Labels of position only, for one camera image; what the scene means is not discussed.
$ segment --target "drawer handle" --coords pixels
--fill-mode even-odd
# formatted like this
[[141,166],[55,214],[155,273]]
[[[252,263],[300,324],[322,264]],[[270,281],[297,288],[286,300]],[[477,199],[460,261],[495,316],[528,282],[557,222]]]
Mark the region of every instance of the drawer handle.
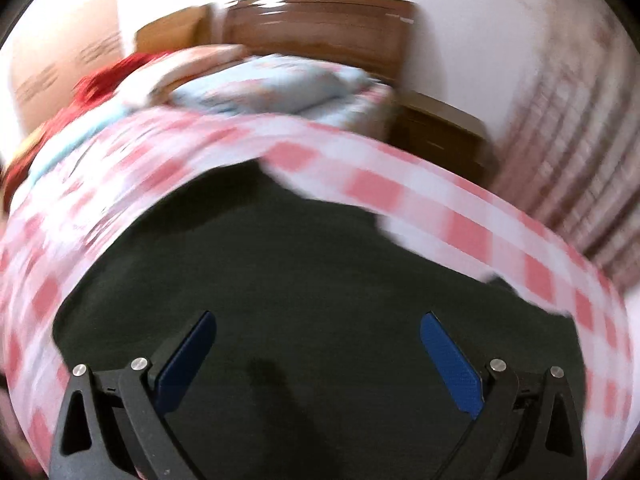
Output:
[[427,144],[430,144],[431,146],[444,150],[442,146],[440,146],[439,144],[436,144],[435,142],[431,142],[430,140],[427,140]]

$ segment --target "checkered curtain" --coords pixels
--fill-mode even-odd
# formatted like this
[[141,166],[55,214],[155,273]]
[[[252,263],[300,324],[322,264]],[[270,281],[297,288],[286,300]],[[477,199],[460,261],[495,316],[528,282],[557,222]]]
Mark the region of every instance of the checkered curtain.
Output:
[[640,54],[603,2],[557,0],[490,189],[593,261],[640,282]]

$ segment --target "bed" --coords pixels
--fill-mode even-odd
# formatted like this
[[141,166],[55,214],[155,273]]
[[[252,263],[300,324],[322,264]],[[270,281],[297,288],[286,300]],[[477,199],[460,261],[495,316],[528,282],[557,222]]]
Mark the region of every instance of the bed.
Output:
[[[228,7],[223,41],[244,44],[254,56],[363,68],[395,86],[411,22],[411,4],[397,0],[246,0]],[[69,377],[53,336],[66,298],[160,201],[208,171],[257,158],[298,196],[374,212],[386,238],[472,278],[465,286],[498,274],[536,311],[571,316],[584,360],[572,380],[586,400],[590,478],[601,478],[625,444],[627,425],[637,423],[627,421],[631,342],[614,287],[561,239],[484,189],[314,120],[334,113],[326,108],[304,118],[153,106],[64,156],[12,210],[0,242],[2,353],[18,420],[41,464],[49,463]]]

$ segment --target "pink and white checkered sheet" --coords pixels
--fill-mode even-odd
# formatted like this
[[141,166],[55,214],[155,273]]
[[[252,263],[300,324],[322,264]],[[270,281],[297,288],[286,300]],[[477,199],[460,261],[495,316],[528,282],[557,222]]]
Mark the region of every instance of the pink and white checkered sheet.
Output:
[[256,157],[302,196],[379,214],[380,228],[414,253],[476,279],[500,274],[525,300],[571,314],[587,368],[589,478],[604,475],[624,445],[631,341],[619,294],[575,250],[486,190],[376,140],[292,116],[167,107],[121,120],[76,149],[36,183],[0,241],[4,366],[41,463],[68,381],[51,335],[62,301],[160,198],[210,168]]

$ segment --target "blue gripper pad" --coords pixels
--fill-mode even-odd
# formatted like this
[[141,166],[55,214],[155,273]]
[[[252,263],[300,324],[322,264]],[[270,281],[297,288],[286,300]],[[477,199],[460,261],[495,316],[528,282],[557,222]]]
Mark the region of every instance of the blue gripper pad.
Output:
[[206,311],[156,379],[154,407],[158,415],[178,408],[215,339],[216,318]]
[[432,312],[420,322],[420,339],[458,409],[475,420],[482,410],[482,381]]

